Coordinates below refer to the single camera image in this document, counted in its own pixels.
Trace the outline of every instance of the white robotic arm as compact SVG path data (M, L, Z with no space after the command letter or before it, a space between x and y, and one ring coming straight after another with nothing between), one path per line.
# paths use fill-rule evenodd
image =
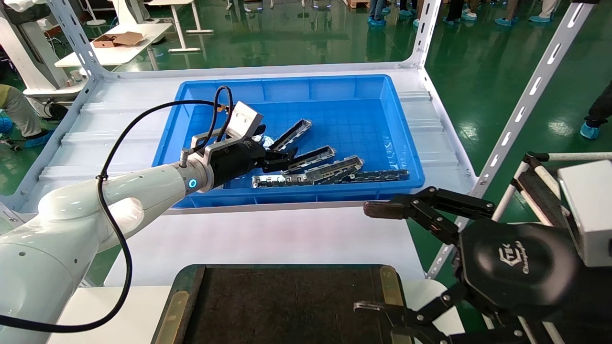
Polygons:
M225 140L195 151L188 159L183 154L178 163L108 178L103 184L104 201L125 238L186 195L207 192L266 166L266 150L251 139L261 130L261 119L239 102L222 129ZM0 315L54 324L95 254L119 243L98 199L97 183L92 179L50 192L40 200L36 217L0 237ZM45 343L48 336L0 326L0 343Z

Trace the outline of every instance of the brass plate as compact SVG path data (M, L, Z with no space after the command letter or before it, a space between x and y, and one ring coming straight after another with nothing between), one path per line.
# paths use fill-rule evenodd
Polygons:
M384 302L390 305L403 306L404 302L401 298L400 281L397 279L395 269L385 265L381 267L380 274ZM411 337L393 333L391 333L391 341L393 341L393 344L412 344Z
M397 272L390 266L383 266L380 270L382 282L382 295L384 302L390 305L403 306L401 299L400 281L397 280Z
M155 344L173 344L176 332L179 330L183 312L187 305L187 299L189 293L186 291L179 291L172 296L168 311L163 317L163 323L157 335Z

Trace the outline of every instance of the black mat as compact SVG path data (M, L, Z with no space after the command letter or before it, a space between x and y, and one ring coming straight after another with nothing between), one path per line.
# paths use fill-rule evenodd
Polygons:
M384 300L379 266L206 267L183 343L390 343L385 322L353 312L364 300Z

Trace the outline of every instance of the black cable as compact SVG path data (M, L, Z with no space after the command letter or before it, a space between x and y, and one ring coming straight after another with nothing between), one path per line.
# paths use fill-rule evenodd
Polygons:
M219 135L217 136L217 141L215 142L219 142L223 139L223 136L225 135L225 130L228 128L228 125L230 124L230 120L231 120L231 114L234 111L234 100L232 99L231 96L231 90L229 87L223 85L221 87L219 87L217 89L217 93L215 93L215 99L214 99L214 103L217 104L218 100L219 100L219 94L221 94L221 91L225 90L228 93L228 106L229 108L227 109L227 113L228 113L228 117L225 119L225 122L223 123L223 126L221 126L221 131L219 132Z
M125 283L123 286L123 290L121 291L121 295L119 296L119 299L117 300L117 303L115 304L113 309L110 312L108 312L108 314L106 314L103 318L97 321L94 321L92 323L82 324L82 325L57 325L57 324L49 324L49 323L40 323L38 321L13 318L11 316L5 316L5 315L0 315L0 325L16 327L19 329L39 331L39 332L74 333L74 332L89 331L91 329L100 327L106 324L115 315L117 315L117 313L119 312L119 310L121 309L121 307L123 307L123 304L125 303L127 294L130 291L130 285L132 284L132 256L130 254L129 248L127 247L125 236L119 229L119 225L117 224L117 221L115 221L113 215L111 214L110 209L108 209L108 205L104 199L104 194L102 190L103 182L104 180L108 179L108 167L115 153L117 152L117 149L119 149L119 145L121 144L125 136L127 136L127 134L130 132L130 130L134 128L134 125L136 125L136 123L140 122L141 119L145 118L147 115L159 109L172 107L175 105L185 105L185 104L203 104L203 105L215 106L215 103L209 102L207 100L177 100L175 102L169 102L169 103L157 105L156 107L150 108L146 110L145 112L139 114L132 122L130 122L130 124L128 124L128 126L123 130L121 135L119 135L119 138L115 142L110 153L108 153L108 157L106 158L106 162L104 163L102 170L100 171L100 175L96 177L98 179L97 196L98 196L98 201L100 202L100 207L102 207L102 212L106 216L106 219L108 219L108 221L110 222L111 227L113 227L113 231L115 232L115 235L119 239L119 245L121 246L121 249L123 250L123 254L125 256ZM218 108L218 105L215 106L215 116L213 117L213 119L216 119L217 117L216 115L217 108ZM213 122L211 124L211 131L209 132L209 138L210 138L210 135L212 134L212 130L214 126L215 126L215 123Z

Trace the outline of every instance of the robotic arm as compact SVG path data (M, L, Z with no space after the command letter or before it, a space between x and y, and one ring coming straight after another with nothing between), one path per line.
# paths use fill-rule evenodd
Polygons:
M436 209L473 222L459 232ZM491 219L494 210L489 201L435 187L397 195L390 202L366 202L364 212L370 217L410 218L440 241L455 245L458 282L419 310L361 301L354 304L355 312L371 313L389 322L393 334L423 344L529 343L519 316L609 328L609 311L592 305L604 302L612 269L585 266L567 228L498 223ZM496 328L455 335L437 330L433 321L462 301L492 319Z
M125 238L186 195L207 192L254 168L286 169L294 152L267 151L252 139L265 130L262 118L239 102L224 140L189 157L183 154L177 163L108 178L104 199ZM35 218L0 237L0 314L54 324L95 254L119 243L100 207L96 184L92 179L48 193ZM0 343L45 343L48 336L0 326Z

